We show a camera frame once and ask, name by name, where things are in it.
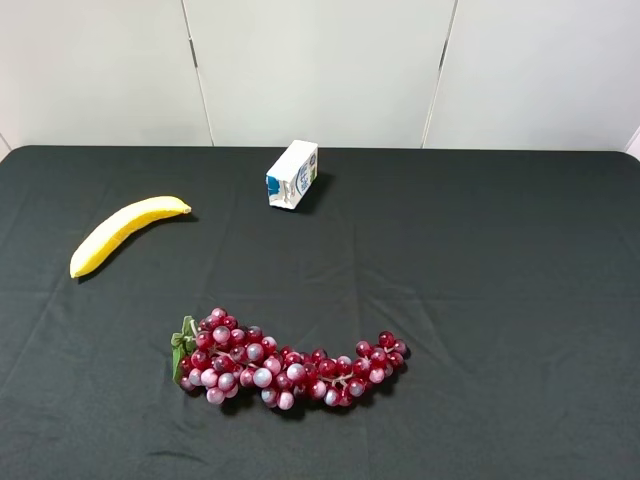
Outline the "yellow banana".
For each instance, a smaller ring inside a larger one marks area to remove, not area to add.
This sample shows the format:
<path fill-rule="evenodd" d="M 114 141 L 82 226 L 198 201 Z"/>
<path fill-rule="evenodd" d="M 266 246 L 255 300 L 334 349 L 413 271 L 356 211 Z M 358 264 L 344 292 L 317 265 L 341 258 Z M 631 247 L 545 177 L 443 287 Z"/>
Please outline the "yellow banana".
<path fill-rule="evenodd" d="M 151 223 L 191 211 L 187 203 L 175 196 L 151 197 L 121 208 L 101 222 L 74 251 L 70 278 L 77 279 L 96 270 L 130 235 Z"/>

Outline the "white blue milk carton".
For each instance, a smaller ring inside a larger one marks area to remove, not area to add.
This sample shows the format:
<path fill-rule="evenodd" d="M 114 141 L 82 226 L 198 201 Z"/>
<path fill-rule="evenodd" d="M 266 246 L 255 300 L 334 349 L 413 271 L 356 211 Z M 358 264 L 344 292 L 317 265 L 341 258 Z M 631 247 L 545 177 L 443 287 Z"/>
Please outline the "white blue milk carton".
<path fill-rule="evenodd" d="M 294 140 L 266 173 L 268 202 L 294 210 L 318 175 L 318 144 Z"/>

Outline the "red grape bunch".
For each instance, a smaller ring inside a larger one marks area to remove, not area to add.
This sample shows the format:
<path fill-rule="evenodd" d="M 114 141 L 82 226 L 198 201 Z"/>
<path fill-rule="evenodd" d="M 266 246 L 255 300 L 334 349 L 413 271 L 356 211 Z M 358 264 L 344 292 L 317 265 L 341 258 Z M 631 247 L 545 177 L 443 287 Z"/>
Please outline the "red grape bunch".
<path fill-rule="evenodd" d="M 242 390 L 256 391 L 266 407 L 281 411 L 299 401 L 348 408 L 404 369 L 409 355 L 406 342 L 389 331 L 375 343 L 357 342 L 353 358 L 322 348 L 297 351 L 223 308 L 199 321 L 186 316 L 170 346 L 173 381 L 186 393 L 218 406 Z"/>

